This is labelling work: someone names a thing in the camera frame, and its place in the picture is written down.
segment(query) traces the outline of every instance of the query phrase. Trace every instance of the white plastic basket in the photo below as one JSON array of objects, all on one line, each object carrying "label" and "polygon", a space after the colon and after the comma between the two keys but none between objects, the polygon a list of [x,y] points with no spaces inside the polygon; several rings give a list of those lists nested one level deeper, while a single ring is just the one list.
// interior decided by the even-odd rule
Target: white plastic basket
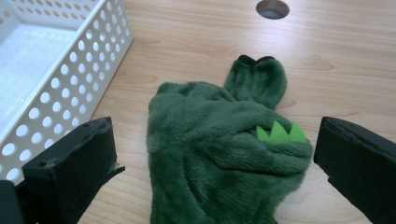
[{"label": "white plastic basket", "polygon": [[0,179],[91,118],[133,38],[121,0],[1,0]]}]

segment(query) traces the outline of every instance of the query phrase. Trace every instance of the table hole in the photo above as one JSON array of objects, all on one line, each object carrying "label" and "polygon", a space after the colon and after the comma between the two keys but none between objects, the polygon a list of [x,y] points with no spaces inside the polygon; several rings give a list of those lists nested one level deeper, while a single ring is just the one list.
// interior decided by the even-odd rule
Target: table hole
[{"label": "table hole", "polygon": [[262,0],[257,4],[256,11],[264,18],[280,20],[289,15],[290,9],[279,0]]}]

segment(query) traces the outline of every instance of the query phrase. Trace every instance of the wooden table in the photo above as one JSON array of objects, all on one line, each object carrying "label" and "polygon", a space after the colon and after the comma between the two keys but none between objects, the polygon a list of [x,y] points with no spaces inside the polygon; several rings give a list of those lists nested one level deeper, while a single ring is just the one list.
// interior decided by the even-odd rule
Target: wooden table
[{"label": "wooden table", "polygon": [[[119,162],[80,223],[149,223],[148,103],[165,81],[222,85],[233,60],[272,55],[289,85],[276,111],[313,145],[323,116],[356,122],[396,141],[396,1],[286,0],[272,21],[259,1],[123,0],[135,39],[94,118],[114,123]],[[370,223],[314,163],[277,208],[282,223]]]}]

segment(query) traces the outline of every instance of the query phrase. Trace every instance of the plush toy leg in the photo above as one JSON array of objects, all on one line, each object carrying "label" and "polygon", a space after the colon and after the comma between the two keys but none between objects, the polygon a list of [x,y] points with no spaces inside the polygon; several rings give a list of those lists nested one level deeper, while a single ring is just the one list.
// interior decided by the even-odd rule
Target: plush toy leg
[{"label": "plush toy leg", "polygon": [[254,101],[274,109],[285,93],[283,66],[273,57],[254,61],[242,55],[233,63],[224,89],[237,101]]}]

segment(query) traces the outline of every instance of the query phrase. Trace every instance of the stuffed dinosaur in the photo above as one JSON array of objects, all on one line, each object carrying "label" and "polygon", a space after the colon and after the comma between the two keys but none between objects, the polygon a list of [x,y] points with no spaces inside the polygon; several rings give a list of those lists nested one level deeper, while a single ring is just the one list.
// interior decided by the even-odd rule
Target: stuffed dinosaur
[{"label": "stuffed dinosaur", "polygon": [[273,57],[240,56],[224,87],[164,83],[148,106],[152,224],[268,223],[311,156],[274,109],[286,89]]}]

